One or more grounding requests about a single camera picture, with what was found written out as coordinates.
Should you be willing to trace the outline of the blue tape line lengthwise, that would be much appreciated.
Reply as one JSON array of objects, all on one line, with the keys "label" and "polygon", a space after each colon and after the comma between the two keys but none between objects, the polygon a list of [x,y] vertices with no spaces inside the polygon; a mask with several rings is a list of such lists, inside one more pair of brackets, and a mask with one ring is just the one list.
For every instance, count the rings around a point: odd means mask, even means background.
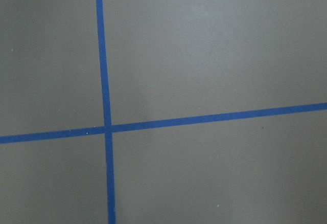
[{"label": "blue tape line lengthwise", "polygon": [[112,122],[111,122],[111,109],[110,109],[109,76],[108,76],[107,57],[106,57],[103,0],[96,0],[96,10],[97,10],[101,89],[102,89],[102,100],[103,100],[108,222],[116,223],[113,143],[112,143],[112,130],[111,130]]}]

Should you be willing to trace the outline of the blue tape line crosswise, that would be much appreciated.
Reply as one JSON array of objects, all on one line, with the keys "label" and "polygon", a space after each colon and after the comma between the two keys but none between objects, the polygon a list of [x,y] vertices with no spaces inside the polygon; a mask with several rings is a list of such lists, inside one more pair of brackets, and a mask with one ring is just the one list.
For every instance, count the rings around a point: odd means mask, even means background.
[{"label": "blue tape line crosswise", "polygon": [[173,127],[173,126],[182,126],[182,125],[250,119],[250,118],[257,118],[257,117],[307,113],[307,112],[321,111],[321,110],[326,110],[326,103],[306,104],[306,105],[299,105],[299,106],[287,106],[287,107],[278,107],[278,108],[249,110],[249,111],[238,111],[238,112],[225,113],[225,114],[213,114],[213,115],[194,116],[194,117],[185,117],[185,118],[155,120],[155,121],[117,124],[117,125],[100,126],[100,127],[89,127],[89,128],[79,128],[79,129],[49,131],[49,132],[28,133],[28,134],[21,134],[21,135],[1,136],[1,144],[62,139],[62,138],[70,138],[70,137],[93,136],[93,135],[102,135],[107,132],[115,133],[115,132],[135,131],[135,130]]}]

